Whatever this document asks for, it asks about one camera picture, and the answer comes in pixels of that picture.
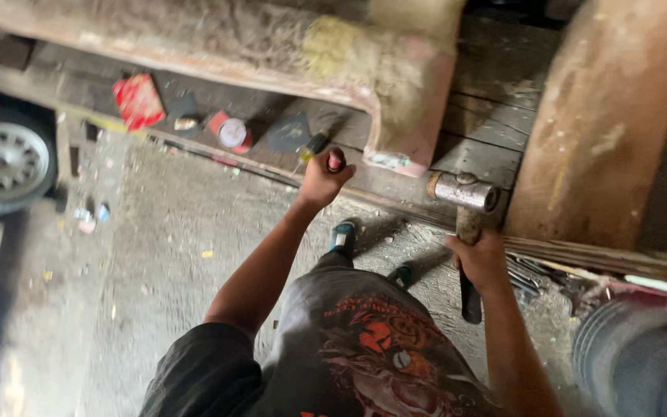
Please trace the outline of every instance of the fist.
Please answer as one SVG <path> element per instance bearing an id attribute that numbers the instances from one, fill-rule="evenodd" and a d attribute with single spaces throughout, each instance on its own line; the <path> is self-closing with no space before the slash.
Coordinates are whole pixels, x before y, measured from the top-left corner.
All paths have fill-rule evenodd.
<path id="1" fill-rule="evenodd" d="M 300 187 L 298 199 L 318 210 L 331 204 L 341 191 L 341 187 L 357 172 L 357 166 L 353 165 L 348 165 L 335 174 L 330 172 L 329 165 L 332 168 L 339 168 L 338 164 L 342 163 L 337 155 L 343 153 L 340 149 L 332 153 L 333 149 L 338 148 L 326 149 L 310 160 Z"/>
<path id="2" fill-rule="evenodd" d="M 505 292 L 506 289 L 511 293 L 506 270 L 506 250 L 500 234 L 483 230 L 475 246 L 467 246 L 451 235 L 447 236 L 445 243 L 454 252 L 455 264 L 462 264 L 465 275 L 482 297 L 494 292 Z"/>

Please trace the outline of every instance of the shoe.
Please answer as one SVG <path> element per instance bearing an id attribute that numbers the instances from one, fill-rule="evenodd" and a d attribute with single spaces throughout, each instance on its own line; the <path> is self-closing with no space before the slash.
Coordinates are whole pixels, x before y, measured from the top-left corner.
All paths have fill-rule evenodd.
<path id="1" fill-rule="evenodd" d="M 398 265 L 398 267 L 388 275 L 388 279 L 405 290 L 408 290 L 416 283 L 416 279 L 413 277 L 413 269 L 409 263 L 401 263 Z"/>
<path id="2" fill-rule="evenodd" d="M 331 239 L 328 244 L 328 250 L 338 251 L 347 259 L 354 258 L 354 244 L 357 241 L 357 225 L 349 220 L 334 226 L 331 229 Z"/>

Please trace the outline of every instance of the black pants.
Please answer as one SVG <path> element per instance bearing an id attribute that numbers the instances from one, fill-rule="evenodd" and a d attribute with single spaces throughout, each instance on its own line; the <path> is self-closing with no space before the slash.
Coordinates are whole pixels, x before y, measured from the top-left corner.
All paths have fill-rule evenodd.
<path id="1" fill-rule="evenodd" d="M 332 249 L 327 254 L 321 256 L 318 260 L 318 263 L 311 269 L 311 271 L 320 270 L 321 268 L 329 268 L 329 266 L 344 266 L 345 268 L 354 268 L 354 262 L 344 256 L 341 252 L 336 249 Z M 386 279 L 395 283 L 398 287 L 403 288 L 402 281 L 398 282 L 399 272 L 398 269 L 394 269 Z"/>
<path id="2" fill-rule="evenodd" d="M 332 249 L 327 254 L 321 256 L 318 263 L 311 271 L 320 270 L 321 268 L 328 268 L 329 266 L 345 266 L 347 268 L 354 268 L 354 262 L 348 259 L 341 252 Z"/>

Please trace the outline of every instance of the car wheel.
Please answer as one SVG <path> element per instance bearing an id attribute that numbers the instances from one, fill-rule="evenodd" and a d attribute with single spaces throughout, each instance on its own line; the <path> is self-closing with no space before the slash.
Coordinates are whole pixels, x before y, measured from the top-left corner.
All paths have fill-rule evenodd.
<path id="1" fill-rule="evenodd" d="M 52 128 L 0 107 L 0 215 L 16 212 L 45 194 L 56 178 Z"/>

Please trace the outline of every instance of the hammer handle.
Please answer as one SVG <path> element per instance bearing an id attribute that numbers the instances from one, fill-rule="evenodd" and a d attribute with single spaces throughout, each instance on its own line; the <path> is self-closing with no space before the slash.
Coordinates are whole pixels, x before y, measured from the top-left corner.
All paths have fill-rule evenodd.
<path id="1" fill-rule="evenodd" d="M 481 227 L 482 216 L 480 213 L 466 207 L 457 207 L 457 228 L 455 232 L 459 240 L 466 245 L 475 245 L 480 238 Z M 465 274 L 462 263 L 459 263 L 459 292 L 462 298 L 462 318 L 469 324 L 480 324 L 482 321 L 480 294 Z"/>

